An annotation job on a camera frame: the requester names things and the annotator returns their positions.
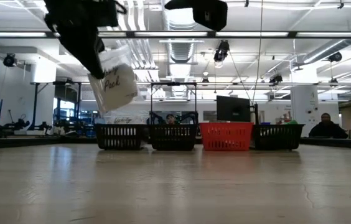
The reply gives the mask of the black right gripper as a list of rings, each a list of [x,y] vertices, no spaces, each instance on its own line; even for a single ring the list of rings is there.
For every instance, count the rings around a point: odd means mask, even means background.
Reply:
[[[221,31],[227,25],[228,5],[224,1],[170,0],[165,9],[192,8],[194,21],[210,30]]]

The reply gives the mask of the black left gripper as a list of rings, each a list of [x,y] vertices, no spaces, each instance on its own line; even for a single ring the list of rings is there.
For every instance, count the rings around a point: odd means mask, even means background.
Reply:
[[[127,9],[115,0],[44,0],[44,21],[51,31],[58,31],[60,43],[96,79],[104,77],[99,54],[105,45],[97,27],[117,27],[118,14]]]

